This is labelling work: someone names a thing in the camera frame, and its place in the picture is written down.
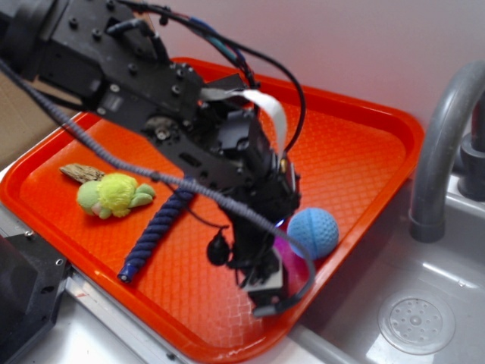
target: drain cover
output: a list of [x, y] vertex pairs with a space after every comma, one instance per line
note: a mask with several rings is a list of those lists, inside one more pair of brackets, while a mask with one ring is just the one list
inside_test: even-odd
[[420, 290], [404, 290], [384, 301], [379, 328], [397, 349], [416, 355], [443, 349], [455, 332], [455, 317], [446, 302]]

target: blue ball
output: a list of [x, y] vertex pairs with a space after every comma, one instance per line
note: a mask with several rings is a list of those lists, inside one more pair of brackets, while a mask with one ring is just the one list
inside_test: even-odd
[[[328, 256], [339, 242], [339, 227], [333, 216], [318, 208], [295, 214], [288, 224], [288, 235], [297, 239], [313, 260]], [[297, 256], [303, 255], [292, 245]]]

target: orange tray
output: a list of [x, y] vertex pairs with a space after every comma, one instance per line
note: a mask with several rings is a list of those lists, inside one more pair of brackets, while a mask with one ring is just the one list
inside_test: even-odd
[[[233, 73], [229, 68], [185, 61], [207, 81]], [[258, 79], [263, 92], [283, 103], [292, 130], [299, 115], [292, 85], [269, 77]], [[154, 203], [123, 219], [101, 221], [85, 215], [75, 202], [79, 185], [59, 167], [77, 162], [105, 172], [113, 168], [64, 131], [54, 133], [10, 169], [0, 186], [0, 198], [180, 352], [200, 362], [247, 360], [270, 349], [296, 323], [410, 175], [423, 139], [419, 123], [403, 112], [318, 89], [305, 88], [305, 93], [308, 116], [290, 153], [302, 175], [301, 209], [314, 206], [332, 213], [341, 238], [328, 258], [316, 262], [316, 282], [309, 294], [282, 315], [252, 316], [252, 304], [236, 287], [234, 273], [215, 268], [206, 259], [206, 246], [217, 231], [188, 214], [171, 229], [134, 282], [120, 283], [117, 273], [126, 254], [171, 192], [154, 185], [158, 194]], [[114, 155], [182, 177], [142, 137], [94, 115], [81, 115], [77, 122]], [[263, 124], [273, 136], [266, 118]], [[227, 222], [205, 197], [197, 196], [192, 207], [210, 221]], [[290, 292], [296, 292], [308, 277], [305, 264], [285, 243], [277, 241], [276, 246], [289, 270]]]

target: green plush toy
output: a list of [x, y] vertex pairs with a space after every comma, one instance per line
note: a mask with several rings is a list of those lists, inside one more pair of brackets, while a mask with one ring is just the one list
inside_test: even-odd
[[77, 191], [77, 203], [84, 212], [102, 219], [111, 215], [123, 218], [130, 209], [147, 205], [154, 197], [151, 186], [138, 186], [135, 178], [121, 173], [106, 174], [101, 180], [85, 182]]

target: faucet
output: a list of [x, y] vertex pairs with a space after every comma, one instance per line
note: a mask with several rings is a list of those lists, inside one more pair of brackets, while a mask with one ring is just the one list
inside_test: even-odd
[[485, 200], [485, 61], [461, 68], [449, 81], [421, 149], [411, 195], [411, 236], [432, 243], [445, 234], [445, 199], [458, 145], [471, 117], [471, 133], [458, 153], [465, 176], [460, 193]]

